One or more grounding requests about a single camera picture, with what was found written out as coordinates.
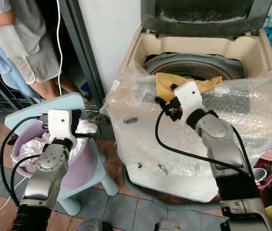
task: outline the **purple bucket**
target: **purple bucket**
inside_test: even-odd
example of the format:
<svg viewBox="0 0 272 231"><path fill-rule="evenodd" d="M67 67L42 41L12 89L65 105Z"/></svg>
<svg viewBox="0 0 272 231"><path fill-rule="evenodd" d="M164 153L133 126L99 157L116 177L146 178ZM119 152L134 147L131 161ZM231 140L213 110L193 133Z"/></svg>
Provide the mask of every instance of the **purple bucket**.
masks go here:
<svg viewBox="0 0 272 231"><path fill-rule="evenodd" d="M41 125L41 123L36 122L21 133L13 147L12 157L19 155L21 145L36 137L41 137L44 132L48 132L48 130L43 129ZM13 166L16 165L16 162L13 160L12 163ZM91 150L90 142L89 140L85 140L79 153L69 162L68 171L62 179L61 185L70 189L81 187L93 176L95 167L96 161ZM18 167L17 172L27 178L32 176L32 174L26 172L23 167Z"/></svg>

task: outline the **tiled floor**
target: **tiled floor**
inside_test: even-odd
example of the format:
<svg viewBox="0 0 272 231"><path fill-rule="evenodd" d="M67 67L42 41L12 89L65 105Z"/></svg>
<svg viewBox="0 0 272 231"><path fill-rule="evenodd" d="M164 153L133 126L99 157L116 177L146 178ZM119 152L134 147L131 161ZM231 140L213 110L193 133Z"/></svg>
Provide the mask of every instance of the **tiled floor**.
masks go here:
<svg viewBox="0 0 272 231"><path fill-rule="evenodd" d="M0 124L0 147L8 129ZM103 140L100 150L107 156L104 163L108 175L119 185L119 193L108 196L101 184L82 191L75 195L81 201L81 211L74 217L68 216L57 203L49 220L48 231L73 231L84 220L100 218L113 225L114 231L152 231L155 223L161 219L171 219L181 225L182 231L206 231L219 230L220 222L224 221L219 209L206 211L192 211L190 209L167 209L153 201L146 200L136 192L128 188L122 177L122 162L120 161L113 141ZM12 163L10 155L12 147L7 146L4 153L4 166L7 178L10 178ZM15 183L23 177L17 174ZM18 197L22 196L27 180L16 189ZM0 176L0 207L8 197ZM184 202L173 196L166 197L172 201ZM0 231L6 231L10 227L15 215L16 207L9 201L0 211Z"/></svg>

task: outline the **gray shorts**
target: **gray shorts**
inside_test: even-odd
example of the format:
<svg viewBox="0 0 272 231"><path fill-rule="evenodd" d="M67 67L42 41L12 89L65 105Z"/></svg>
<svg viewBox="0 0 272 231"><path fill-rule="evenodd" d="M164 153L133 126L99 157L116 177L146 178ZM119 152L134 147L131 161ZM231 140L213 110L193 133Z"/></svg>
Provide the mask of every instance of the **gray shorts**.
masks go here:
<svg viewBox="0 0 272 231"><path fill-rule="evenodd" d="M41 38L39 46L40 50L35 54L10 58L27 84L55 78L59 73L57 56L48 35Z"/></svg>

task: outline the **bubble wrap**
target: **bubble wrap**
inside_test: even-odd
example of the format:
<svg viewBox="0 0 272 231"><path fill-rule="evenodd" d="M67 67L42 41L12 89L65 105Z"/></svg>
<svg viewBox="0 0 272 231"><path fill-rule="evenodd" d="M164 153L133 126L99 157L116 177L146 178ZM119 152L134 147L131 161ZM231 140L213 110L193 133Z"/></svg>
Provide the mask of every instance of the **bubble wrap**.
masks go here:
<svg viewBox="0 0 272 231"><path fill-rule="evenodd" d="M160 176L211 176L209 163L168 151L157 143L155 123L161 108L155 96L155 75L132 63L119 74L106 97L101 113L111 118L123 163ZM224 81L202 96L206 108L236 127L254 166L260 155L272 148L272 72ZM164 115L159 136L168 146L207 156L201 138L180 121Z"/></svg>

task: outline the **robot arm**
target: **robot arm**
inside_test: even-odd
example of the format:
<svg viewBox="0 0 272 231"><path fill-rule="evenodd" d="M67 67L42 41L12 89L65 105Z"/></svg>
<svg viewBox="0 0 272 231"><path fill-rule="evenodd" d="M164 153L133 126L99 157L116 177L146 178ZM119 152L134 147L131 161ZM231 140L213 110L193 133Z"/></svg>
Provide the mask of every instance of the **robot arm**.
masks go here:
<svg viewBox="0 0 272 231"><path fill-rule="evenodd" d="M202 138L210 159L222 161L242 170L210 163L219 188L221 210L229 219L220 225L222 231L272 231L259 190L254 179L248 176L248 162L233 139L232 126L205 109L202 97L194 82L180 87L171 86L175 98L169 103L157 99L166 115L173 121L187 123Z"/></svg>
<svg viewBox="0 0 272 231"><path fill-rule="evenodd" d="M68 170L69 152L77 144L76 129L81 111L50 110L48 127L53 142L37 160L37 169L30 178L12 231L45 231L55 205L62 178Z"/></svg>

